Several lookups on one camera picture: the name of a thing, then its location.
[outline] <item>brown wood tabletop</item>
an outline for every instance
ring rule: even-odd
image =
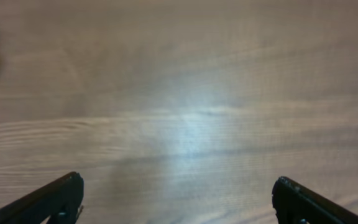
[[[358,1],[1,0],[0,207],[72,170],[80,224],[358,214]]]

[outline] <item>wooden surface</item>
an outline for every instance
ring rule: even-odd
[[[0,1],[0,207],[71,170],[80,224],[358,213],[358,1]]]

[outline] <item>wooden table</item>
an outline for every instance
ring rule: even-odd
[[[71,170],[79,223],[358,213],[358,1],[1,0],[0,207]]]

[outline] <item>metallic object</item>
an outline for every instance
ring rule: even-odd
[[[81,213],[84,180],[71,172],[0,208],[0,224],[74,224]]]
[[[358,223],[358,216],[354,213],[288,177],[280,177],[276,181],[272,194],[279,224]]]

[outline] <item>wood grain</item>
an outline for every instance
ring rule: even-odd
[[[358,1],[0,1],[0,207],[71,170],[79,223],[358,213]]]

